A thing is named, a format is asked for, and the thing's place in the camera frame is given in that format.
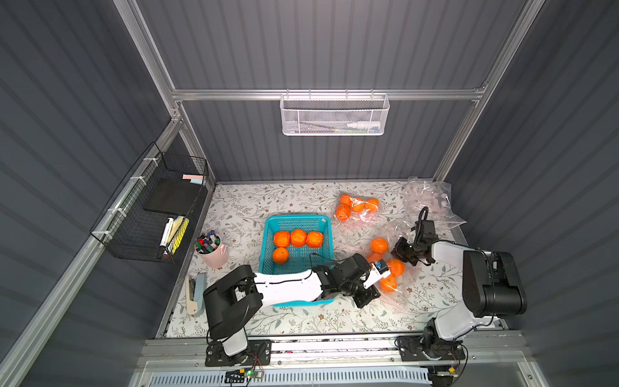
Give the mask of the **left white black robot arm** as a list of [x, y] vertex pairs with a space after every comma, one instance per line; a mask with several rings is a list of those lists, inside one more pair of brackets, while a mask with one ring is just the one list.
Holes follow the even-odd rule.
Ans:
[[202, 293], [210, 346], [222, 349], [227, 359], [236, 360], [250, 352], [245, 326], [260, 309], [315, 303], [337, 295], [352, 298], [362, 309], [380, 297], [376, 284], [390, 275], [384, 260], [370, 263], [360, 254], [292, 274], [255, 273], [250, 266], [242, 265]]

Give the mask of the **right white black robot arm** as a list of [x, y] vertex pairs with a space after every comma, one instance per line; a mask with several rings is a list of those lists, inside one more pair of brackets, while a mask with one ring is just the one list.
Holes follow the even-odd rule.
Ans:
[[429, 213], [424, 206], [411, 228], [414, 238], [400, 237], [391, 251], [395, 261], [412, 266], [443, 263], [462, 271], [462, 300], [427, 323], [420, 339], [425, 353], [455, 348], [468, 333], [489, 327], [498, 319], [524, 314], [528, 305], [511, 254], [441, 240], [435, 223], [428, 219]]

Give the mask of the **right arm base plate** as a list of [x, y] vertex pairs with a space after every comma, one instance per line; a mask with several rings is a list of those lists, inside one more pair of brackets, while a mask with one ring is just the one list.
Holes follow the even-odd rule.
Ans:
[[406, 361], [464, 361], [467, 357], [460, 341], [426, 339], [421, 335], [398, 336], [394, 340], [401, 360]]

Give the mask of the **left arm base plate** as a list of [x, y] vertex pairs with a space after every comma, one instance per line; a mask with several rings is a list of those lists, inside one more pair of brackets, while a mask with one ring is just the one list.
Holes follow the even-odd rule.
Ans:
[[237, 345], [232, 340], [207, 345], [206, 367], [269, 365], [272, 355], [272, 340], [249, 340]]

